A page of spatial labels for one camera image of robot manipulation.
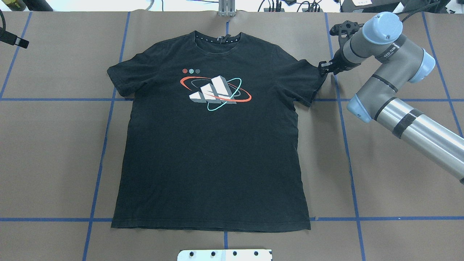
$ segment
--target electrical cable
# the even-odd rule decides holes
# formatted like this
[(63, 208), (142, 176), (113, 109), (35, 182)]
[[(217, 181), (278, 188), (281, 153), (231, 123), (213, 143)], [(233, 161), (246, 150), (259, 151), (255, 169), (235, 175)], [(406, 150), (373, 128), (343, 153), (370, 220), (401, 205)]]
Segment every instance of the electrical cable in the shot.
[(187, 1), (206, 2), (206, 3), (219, 3), (218, 1), (207, 1), (207, 0), (187, 0)]
[(311, 7), (311, 3), (310, 3), (309, 1), (303, 1), (302, 3), (300, 3), (300, 6), (298, 6), (298, 9), (296, 10), (296, 12), (300, 11), (300, 7), (301, 7), (304, 3), (308, 3), (308, 9)]
[(6, 31), (6, 21), (5, 21), (5, 17), (3, 16), (3, 12), (1, 10), (0, 10), (0, 17), (1, 17), (1, 24), (2, 24), (2, 28), (0, 28), (0, 37), (1, 37)]
[(412, 10), (412, 11), (407, 11), (407, 12), (400, 12), (400, 13), (397, 13), (396, 15), (402, 14), (402, 13), (409, 13), (403, 20), (401, 20), (401, 22), (404, 23), (404, 21), (406, 21), (408, 18), (410, 18), (414, 14), (422, 12), (422, 11), (424, 11), (424, 10), (430, 8), (430, 7), (437, 6), (439, 3), (440, 3), (440, 1), (436, 1), (435, 3), (428, 4), (426, 6), (423, 6), (423, 7), (419, 8), (419, 9)]
[(308, 7), (308, 9), (306, 9), (305, 13), (310, 13), (310, 12), (312, 12), (315, 5), (316, 5), (316, 0), (313, 0), (313, 2), (312, 2), (311, 5)]
[(150, 5), (147, 7), (146, 10), (150, 10), (150, 8), (153, 6), (154, 3), (155, 3), (155, 0), (151, 0)]
[(322, 0), (319, 0), (319, 2), (316, 2), (316, 0), (314, 0), (313, 4), (314, 4), (314, 11), (315, 13), (318, 13), (319, 10), (321, 10), (321, 6), (319, 5), (319, 3), (322, 2)]
[(261, 6), (263, 5), (264, 1), (266, 1), (266, 0), (263, 0), (263, 1), (261, 2), (261, 4), (259, 5), (259, 7), (258, 7), (258, 12), (259, 12), (259, 10), (261, 10)]

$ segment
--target black t-shirt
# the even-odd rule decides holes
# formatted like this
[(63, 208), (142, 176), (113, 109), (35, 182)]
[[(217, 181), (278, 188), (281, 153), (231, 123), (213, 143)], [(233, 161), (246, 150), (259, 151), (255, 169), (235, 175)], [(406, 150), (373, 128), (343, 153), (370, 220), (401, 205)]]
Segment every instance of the black t-shirt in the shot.
[(194, 31), (108, 74), (135, 93), (112, 227), (310, 229), (293, 102), (311, 105), (316, 67), (245, 33)]

